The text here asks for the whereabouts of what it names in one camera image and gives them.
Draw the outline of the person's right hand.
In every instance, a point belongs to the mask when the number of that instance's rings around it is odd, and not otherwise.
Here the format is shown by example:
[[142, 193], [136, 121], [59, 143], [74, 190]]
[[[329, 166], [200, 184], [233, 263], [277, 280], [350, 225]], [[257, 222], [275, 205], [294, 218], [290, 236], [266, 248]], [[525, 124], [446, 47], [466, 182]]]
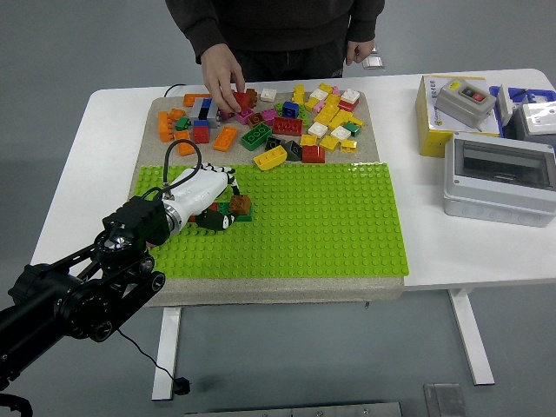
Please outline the person's right hand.
[[237, 92], [245, 90], [242, 68], [225, 43], [218, 43], [201, 55], [204, 85], [219, 108], [227, 112], [239, 112], [241, 105], [236, 101], [231, 84]]

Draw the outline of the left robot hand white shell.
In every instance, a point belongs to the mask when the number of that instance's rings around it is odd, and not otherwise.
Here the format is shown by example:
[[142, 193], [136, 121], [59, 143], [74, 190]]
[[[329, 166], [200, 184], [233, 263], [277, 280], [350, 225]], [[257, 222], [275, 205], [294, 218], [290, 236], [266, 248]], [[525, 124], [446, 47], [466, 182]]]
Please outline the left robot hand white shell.
[[175, 187], [162, 198], [172, 235], [179, 233], [191, 216], [199, 227], [214, 231], [225, 230], [236, 220], [235, 215], [209, 209], [227, 187], [234, 195], [240, 194], [235, 169], [204, 162], [195, 174], [193, 171], [185, 169], [172, 182]]

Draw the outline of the person's left hand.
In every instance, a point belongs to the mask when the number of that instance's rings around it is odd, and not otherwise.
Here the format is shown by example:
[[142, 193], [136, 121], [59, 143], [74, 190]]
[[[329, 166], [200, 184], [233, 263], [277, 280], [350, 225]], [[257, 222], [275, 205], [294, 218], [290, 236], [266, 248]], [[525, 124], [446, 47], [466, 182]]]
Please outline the person's left hand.
[[366, 42], [348, 41], [345, 64], [350, 66], [352, 63], [362, 63], [373, 53], [374, 48], [374, 40]]

